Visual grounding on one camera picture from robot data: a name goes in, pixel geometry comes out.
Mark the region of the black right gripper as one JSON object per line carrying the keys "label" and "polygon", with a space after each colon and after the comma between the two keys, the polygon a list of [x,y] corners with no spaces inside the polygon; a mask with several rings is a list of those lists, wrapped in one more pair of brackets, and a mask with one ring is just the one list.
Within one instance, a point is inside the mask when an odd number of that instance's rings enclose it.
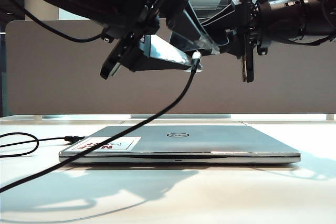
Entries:
{"label": "black right gripper", "polygon": [[226,5],[215,15],[201,21],[203,27],[221,24],[233,13],[234,30],[226,32],[227,39],[220,45],[221,53],[229,53],[241,60],[241,73],[244,82],[254,80],[254,49],[259,55],[266,55],[270,46],[261,27],[260,5],[253,0],[227,0]]}

